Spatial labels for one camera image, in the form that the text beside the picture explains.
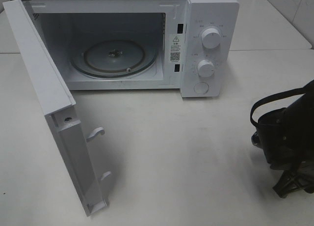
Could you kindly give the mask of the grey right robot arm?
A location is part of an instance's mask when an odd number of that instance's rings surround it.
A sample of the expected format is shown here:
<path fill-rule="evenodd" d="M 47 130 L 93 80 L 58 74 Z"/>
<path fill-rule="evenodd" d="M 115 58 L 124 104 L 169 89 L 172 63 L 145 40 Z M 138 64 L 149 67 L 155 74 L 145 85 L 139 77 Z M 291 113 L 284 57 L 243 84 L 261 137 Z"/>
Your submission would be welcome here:
<path fill-rule="evenodd" d="M 303 190 L 314 192 L 314 83 L 276 93 L 257 101 L 250 113 L 267 103 L 298 95 L 286 108 L 270 111 L 257 121 L 251 137 L 254 146 L 262 149 L 272 170 L 281 170 L 273 190 L 281 198 Z"/>

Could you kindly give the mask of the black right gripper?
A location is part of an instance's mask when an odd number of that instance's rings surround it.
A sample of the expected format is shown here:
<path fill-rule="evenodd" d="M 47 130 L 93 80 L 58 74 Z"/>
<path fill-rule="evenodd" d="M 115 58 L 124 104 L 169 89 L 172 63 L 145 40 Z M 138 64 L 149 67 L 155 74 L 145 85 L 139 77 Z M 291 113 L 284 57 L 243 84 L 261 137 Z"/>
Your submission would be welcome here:
<path fill-rule="evenodd" d="M 280 198 L 297 191 L 314 193 L 314 109 L 287 107 L 251 119 L 252 142 L 263 149 L 274 170 L 283 170 L 273 190 Z"/>

